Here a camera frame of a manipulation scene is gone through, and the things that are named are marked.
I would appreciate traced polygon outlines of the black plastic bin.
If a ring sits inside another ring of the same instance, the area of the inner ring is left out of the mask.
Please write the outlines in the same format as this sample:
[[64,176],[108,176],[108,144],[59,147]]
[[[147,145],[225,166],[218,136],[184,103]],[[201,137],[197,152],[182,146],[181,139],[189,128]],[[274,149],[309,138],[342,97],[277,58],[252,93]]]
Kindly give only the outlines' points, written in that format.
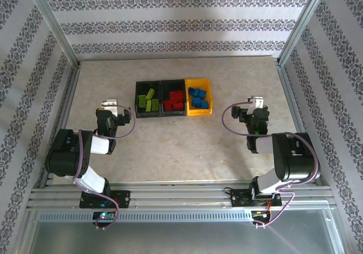
[[[155,89],[155,95],[153,99],[159,100],[159,111],[158,112],[146,112],[145,108],[138,107],[138,95],[147,95],[150,88]],[[160,81],[140,81],[136,82],[135,88],[135,100],[134,107],[137,118],[151,118],[161,116],[161,82]]]
[[[171,111],[165,112],[163,109],[163,102],[165,100],[170,100],[170,91],[183,91],[184,94],[184,111]],[[161,81],[161,116],[162,117],[172,117],[172,116],[185,116],[187,114],[187,102],[186,102],[186,92],[185,92],[185,80],[163,80]]]

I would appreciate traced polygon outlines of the yellow plastic bin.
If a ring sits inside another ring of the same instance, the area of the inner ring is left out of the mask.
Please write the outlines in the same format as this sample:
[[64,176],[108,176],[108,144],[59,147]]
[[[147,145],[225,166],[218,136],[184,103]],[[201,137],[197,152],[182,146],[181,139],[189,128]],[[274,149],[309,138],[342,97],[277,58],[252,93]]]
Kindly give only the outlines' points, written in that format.
[[[192,105],[193,96],[189,93],[189,88],[203,90],[206,92],[205,99],[202,101],[208,102],[208,108],[196,108]],[[211,115],[213,112],[213,95],[210,80],[208,78],[187,78],[185,79],[185,91],[187,102],[188,116]]]

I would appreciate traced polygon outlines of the grey metal sheet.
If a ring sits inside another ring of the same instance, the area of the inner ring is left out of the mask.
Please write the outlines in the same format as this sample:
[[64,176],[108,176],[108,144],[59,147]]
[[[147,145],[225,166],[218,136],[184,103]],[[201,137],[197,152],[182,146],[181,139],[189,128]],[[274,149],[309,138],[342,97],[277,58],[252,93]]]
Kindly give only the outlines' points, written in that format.
[[325,229],[248,223],[41,223],[31,254],[335,254]]

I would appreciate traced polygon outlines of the aluminium side rail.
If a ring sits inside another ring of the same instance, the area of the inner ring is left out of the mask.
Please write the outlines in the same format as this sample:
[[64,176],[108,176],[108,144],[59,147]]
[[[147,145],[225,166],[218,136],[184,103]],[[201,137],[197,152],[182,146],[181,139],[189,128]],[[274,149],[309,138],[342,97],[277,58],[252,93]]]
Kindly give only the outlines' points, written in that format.
[[293,171],[298,171],[298,174],[307,174],[308,177],[301,181],[301,184],[314,181],[320,176],[320,167],[317,160],[317,155],[311,144],[309,135],[306,133],[301,115],[299,113],[298,105],[296,103],[291,84],[288,80],[286,71],[282,67],[277,67],[277,72],[280,77],[282,87],[284,89],[285,97],[292,115],[296,133],[293,134],[295,139],[301,141],[302,155],[293,157]]
[[81,69],[81,64],[79,64],[77,67],[72,69],[70,72],[70,75],[67,79],[66,86],[64,88],[64,92],[62,94],[62,98],[60,101],[60,104],[58,106],[57,115],[53,124],[53,128],[49,137],[49,141],[46,148],[46,155],[48,154],[48,151],[56,137],[56,134],[59,129],[65,128],[67,124],[67,120],[69,117],[71,105],[74,98],[75,89],[77,86],[79,73]]

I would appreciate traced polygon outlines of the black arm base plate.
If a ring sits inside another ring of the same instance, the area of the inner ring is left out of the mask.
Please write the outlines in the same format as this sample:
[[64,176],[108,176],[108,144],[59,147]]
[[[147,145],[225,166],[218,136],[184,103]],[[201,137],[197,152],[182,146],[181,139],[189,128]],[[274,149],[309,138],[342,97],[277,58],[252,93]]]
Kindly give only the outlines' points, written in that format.
[[251,189],[231,189],[230,201],[232,207],[258,207],[269,206],[278,207],[282,205],[280,194],[258,193]]
[[[126,209],[130,203],[130,191],[113,190],[110,191],[109,198],[113,199],[120,209]],[[82,192],[79,202],[81,209],[115,209],[115,204],[107,198],[97,196],[95,194]]]

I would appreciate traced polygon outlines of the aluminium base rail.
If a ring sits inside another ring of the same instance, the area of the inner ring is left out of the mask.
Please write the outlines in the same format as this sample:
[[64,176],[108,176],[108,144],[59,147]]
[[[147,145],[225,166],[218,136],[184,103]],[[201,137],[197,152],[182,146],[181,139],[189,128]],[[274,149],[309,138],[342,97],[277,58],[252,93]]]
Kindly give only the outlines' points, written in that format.
[[[156,181],[113,183],[111,189],[130,191],[129,209],[156,210],[219,210],[232,209],[229,188],[247,189],[244,180]],[[296,196],[290,209],[327,209],[337,207],[329,186],[304,184],[291,187]],[[78,210],[81,190],[71,184],[49,185],[33,189],[27,210]]]

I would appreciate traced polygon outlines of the aluminium frame post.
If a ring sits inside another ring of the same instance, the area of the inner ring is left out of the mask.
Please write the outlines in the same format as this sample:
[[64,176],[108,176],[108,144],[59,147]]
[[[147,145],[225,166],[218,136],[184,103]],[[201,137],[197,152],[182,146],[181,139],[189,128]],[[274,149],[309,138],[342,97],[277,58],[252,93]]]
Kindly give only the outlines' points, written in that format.
[[43,18],[45,19],[48,27],[54,34],[55,38],[59,42],[63,52],[67,56],[68,60],[76,67],[79,66],[80,61],[76,57],[76,54],[69,43],[68,39],[66,38],[66,35],[61,28],[60,23],[56,19],[56,16],[51,9],[49,3],[47,0],[33,0],[38,7],[39,11],[41,12]]
[[290,56],[293,48],[298,42],[303,30],[306,28],[307,24],[310,21],[318,3],[320,0],[307,0],[304,8],[302,9],[295,26],[291,34],[289,35],[284,48],[282,49],[278,58],[276,58],[276,65],[281,67],[288,57]]

